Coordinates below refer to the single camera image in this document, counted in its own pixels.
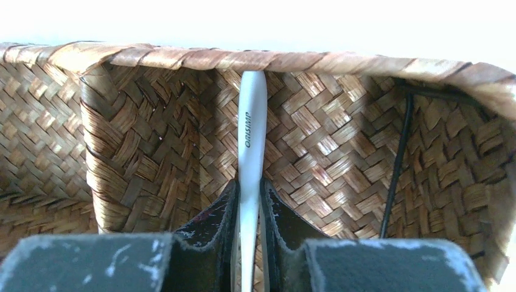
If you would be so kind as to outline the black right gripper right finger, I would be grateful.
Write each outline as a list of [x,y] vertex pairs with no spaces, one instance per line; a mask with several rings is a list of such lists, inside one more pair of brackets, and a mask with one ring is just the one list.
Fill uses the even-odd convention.
[[307,239],[327,238],[279,196],[268,178],[260,180],[260,236],[265,291],[312,291]]

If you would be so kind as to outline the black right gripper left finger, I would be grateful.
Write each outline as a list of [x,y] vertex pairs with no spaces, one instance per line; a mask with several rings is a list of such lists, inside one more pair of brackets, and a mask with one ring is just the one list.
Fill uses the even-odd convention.
[[239,183],[232,179],[207,209],[172,233],[162,291],[232,291],[239,199]]

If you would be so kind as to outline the brown wicker divided basket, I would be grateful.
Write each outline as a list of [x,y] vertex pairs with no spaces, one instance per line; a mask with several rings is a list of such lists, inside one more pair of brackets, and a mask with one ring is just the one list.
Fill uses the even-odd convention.
[[1,255],[33,234],[171,231],[237,174],[242,73],[263,171],[317,229],[446,238],[515,290],[515,74],[488,63],[151,44],[1,44]]

